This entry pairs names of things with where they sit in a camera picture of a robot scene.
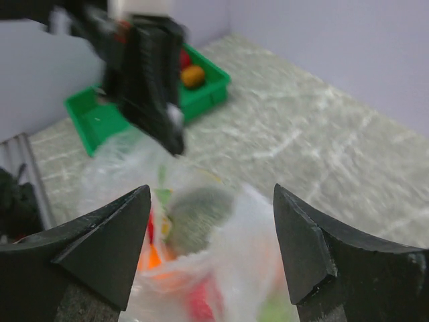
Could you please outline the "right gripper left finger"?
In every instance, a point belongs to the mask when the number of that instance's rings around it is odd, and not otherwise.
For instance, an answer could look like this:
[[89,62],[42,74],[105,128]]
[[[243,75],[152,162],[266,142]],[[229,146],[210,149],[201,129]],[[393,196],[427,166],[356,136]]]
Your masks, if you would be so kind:
[[117,321],[129,302],[151,194],[141,186],[1,246],[2,321]]

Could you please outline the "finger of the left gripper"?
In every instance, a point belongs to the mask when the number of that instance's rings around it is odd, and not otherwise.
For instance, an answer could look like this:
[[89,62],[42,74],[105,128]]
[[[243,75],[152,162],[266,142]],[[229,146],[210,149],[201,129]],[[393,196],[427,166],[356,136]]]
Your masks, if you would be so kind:
[[133,25],[115,41],[119,57],[106,65],[100,96],[171,155],[185,151],[180,108],[180,51],[185,32],[176,23]]

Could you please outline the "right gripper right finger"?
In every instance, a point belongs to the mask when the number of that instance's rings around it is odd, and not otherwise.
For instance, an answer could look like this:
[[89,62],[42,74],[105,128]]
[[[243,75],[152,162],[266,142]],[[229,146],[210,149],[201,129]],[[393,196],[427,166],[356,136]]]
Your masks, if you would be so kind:
[[280,185],[273,211],[301,321],[428,320],[428,250],[355,229]]

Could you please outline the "red fake apple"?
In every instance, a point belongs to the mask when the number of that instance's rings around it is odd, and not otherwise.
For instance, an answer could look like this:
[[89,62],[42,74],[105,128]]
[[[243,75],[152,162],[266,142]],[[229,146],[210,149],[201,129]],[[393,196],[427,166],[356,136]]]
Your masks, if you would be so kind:
[[185,49],[180,51],[180,70],[184,70],[188,66],[192,65],[192,60]]
[[216,321],[213,311],[223,313],[223,297],[211,276],[194,285],[186,297],[191,321]]

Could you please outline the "small brown-orange fake fruit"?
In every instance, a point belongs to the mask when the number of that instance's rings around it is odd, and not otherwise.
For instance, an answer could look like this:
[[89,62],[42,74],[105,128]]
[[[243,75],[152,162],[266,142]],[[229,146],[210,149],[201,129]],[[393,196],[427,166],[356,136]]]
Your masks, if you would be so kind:
[[206,74],[202,67],[193,64],[187,66],[181,72],[180,77],[186,88],[195,89],[201,87],[205,83]]

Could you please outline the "orange fake tangerine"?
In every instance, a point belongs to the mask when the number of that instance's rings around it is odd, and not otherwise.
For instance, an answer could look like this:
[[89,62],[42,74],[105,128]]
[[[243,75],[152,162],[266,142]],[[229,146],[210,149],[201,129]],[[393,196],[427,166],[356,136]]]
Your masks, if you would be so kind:
[[173,262],[177,257],[168,246],[165,246],[160,252],[153,244],[146,244],[140,253],[136,276],[145,276],[157,282],[173,284],[172,279],[176,275],[175,272],[158,273],[156,270],[166,268],[166,264]]

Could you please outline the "light green fake fruit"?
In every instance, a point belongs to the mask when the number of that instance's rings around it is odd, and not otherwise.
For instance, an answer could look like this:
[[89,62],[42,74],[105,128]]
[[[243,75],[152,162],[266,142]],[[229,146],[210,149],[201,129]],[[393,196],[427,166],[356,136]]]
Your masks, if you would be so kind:
[[263,304],[257,319],[259,322],[293,322],[297,321],[294,307],[285,295],[270,296]]

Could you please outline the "green fake melon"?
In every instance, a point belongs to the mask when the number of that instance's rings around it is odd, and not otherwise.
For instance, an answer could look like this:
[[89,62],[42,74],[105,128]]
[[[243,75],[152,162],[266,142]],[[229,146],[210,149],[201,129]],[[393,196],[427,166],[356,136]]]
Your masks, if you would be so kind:
[[234,199],[229,190],[215,185],[175,193],[166,209],[171,223],[166,245],[178,256],[204,250],[213,229],[231,216]]

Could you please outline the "clear lemon-print plastic bag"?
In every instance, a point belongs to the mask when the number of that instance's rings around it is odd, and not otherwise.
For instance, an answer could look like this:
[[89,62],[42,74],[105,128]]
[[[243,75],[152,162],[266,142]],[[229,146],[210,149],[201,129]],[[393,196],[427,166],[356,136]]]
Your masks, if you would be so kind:
[[151,211],[121,321],[298,320],[264,196],[125,131],[102,144],[82,173],[79,211],[143,184]]

